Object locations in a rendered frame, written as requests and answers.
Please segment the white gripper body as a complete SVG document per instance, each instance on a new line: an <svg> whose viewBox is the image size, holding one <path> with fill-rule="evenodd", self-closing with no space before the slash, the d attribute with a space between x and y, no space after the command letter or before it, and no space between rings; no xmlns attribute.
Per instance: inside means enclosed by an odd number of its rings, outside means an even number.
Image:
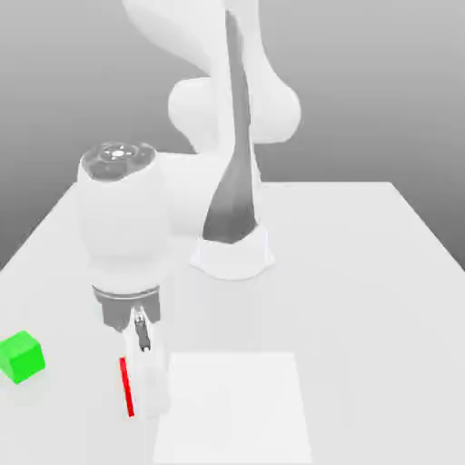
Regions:
<svg viewBox="0 0 465 465"><path fill-rule="evenodd" d="M125 356L135 414L155 419L170 408L167 351L161 325L131 322L124 331Z"/></svg>

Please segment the small red cube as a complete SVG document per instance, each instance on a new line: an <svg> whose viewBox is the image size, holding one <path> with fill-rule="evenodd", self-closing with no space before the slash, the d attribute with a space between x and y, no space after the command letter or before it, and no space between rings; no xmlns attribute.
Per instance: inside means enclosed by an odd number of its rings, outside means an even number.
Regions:
<svg viewBox="0 0 465 465"><path fill-rule="evenodd" d="M132 418L134 416L134 403L133 403L131 385L130 385L128 370L127 370L127 363L126 363L125 357L119 358L119 367L120 367L121 379L122 379L122 384L123 384L123 389L124 389L124 398L125 398L125 404L126 404L126 409L127 409L127 415L129 418Z"/></svg>

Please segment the small green cube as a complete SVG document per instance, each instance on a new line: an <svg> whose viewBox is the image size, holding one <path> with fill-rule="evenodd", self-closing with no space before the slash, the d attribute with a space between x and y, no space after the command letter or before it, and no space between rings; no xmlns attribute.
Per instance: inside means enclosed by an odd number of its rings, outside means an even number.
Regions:
<svg viewBox="0 0 465 465"><path fill-rule="evenodd" d="M45 368L41 344L28 331L19 331L0 341L0 370L19 384Z"/></svg>

